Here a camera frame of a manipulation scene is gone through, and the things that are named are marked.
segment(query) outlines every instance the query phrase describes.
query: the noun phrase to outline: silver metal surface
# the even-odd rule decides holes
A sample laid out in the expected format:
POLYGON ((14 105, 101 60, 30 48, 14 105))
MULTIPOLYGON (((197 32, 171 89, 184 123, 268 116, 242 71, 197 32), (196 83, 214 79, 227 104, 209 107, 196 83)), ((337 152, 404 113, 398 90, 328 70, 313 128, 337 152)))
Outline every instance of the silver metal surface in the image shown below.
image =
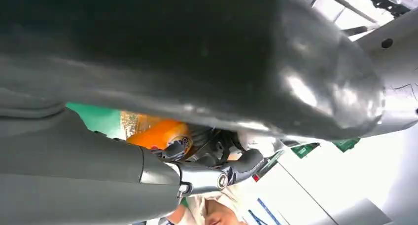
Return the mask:
POLYGON ((417 123, 417 37, 418 12, 414 10, 356 41, 370 56, 386 86, 383 116, 365 136, 404 130, 417 123), (392 45, 384 44, 388 39, 392 40, 392 45))
POLYGON ((181 183, 189 186, 183 196, 220 191, 225 188, 222 178, 227 176, 220 170, 192 163, 177 163, 177 165, 181 173, 181 183))

